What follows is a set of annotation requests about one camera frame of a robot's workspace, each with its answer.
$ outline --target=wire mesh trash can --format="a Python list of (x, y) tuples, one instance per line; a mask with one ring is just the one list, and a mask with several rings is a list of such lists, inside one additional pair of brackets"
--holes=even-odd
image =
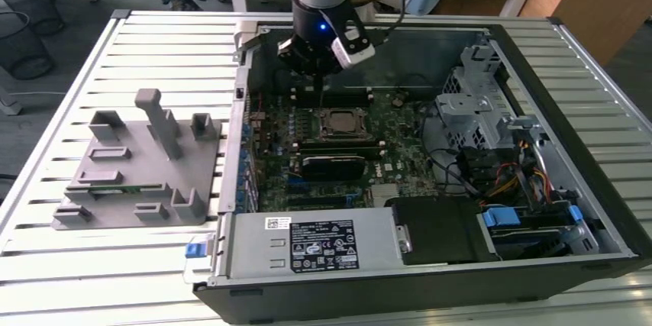
[(30, 28), (30, 17), (0, 12), (0, 67), (16, 79), (35, 79), (54, 68), (42, 39)]
[(30, 16), (30, 27), (42, 36), (56, 34), (64, 28), (54, 0), (4, 0), (12, 11)]

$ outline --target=aluminum slatted table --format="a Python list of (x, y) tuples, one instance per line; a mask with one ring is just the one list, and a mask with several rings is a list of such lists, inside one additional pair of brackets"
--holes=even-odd
[[(220, 325), (184, 283), (184, 245), (215, 231), (196, 227), (55, 231), (52, 213), (75, 174), (94, 112), (132, 107), (140, 88), (159, 88), (178, 119), (195, 112), (228, 118), (240, 20), (290, 21), (283, 14), (135, 11), (111, 19), (80, 75), (0, 207), (0, 324)], [(551, 91), (622, 196), (652, 233), (652, 126), (599, 69), (564, 26), (523, 18), (407, 18), (434, 23), (502, 23)], [(515, 95), (528, 110), (524, 95)], [(219, 194), (227, 136), (220, 140)], [(642, 270), (590, 282), (540, 302), (482, 305), (335, 320), (316, 324), (467, 325), (650, 324), (652, 275)]]

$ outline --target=blue tab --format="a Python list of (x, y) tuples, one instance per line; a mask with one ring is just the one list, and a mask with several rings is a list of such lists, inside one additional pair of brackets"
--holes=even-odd
[(496, 220), (494, 219), (494, 215), (491, 215), (491, 213), (488, 211), (482, 213), (482, 218), (486, 220), (486, 226), (488, 228), (496, 226)]
[(584, 215), (582, 214), (580, 208), (578, 205), (571, 205), (568, 207), (568, 211), (571, 212), (572, 220), (578, 223), (584, 219)]
[(502, 225), (519, 225), (520, 219), (515, 208), (490, 208), (482, 217), (486, 220), (487, 227), (498, 227)]
[(187, 244), (186, 245), (186, 258), (199, 259), (206, 257), (206, 244)]

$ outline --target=power supply label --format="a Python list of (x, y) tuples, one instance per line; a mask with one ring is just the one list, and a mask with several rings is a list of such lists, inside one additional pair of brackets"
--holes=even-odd
[(292, 223), (290, 237), (295, 273), (360, 268), (354, 221)]

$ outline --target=white label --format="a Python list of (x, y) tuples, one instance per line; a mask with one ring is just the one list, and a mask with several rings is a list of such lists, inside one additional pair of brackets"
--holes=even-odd
[(348, 261), (358, 261), (358, 256), (356, 255), (343, 256), (340, 262), (347, 263)]
[(266, 218), (266, 229), (290, 229), (292, 217), (268, 217)]

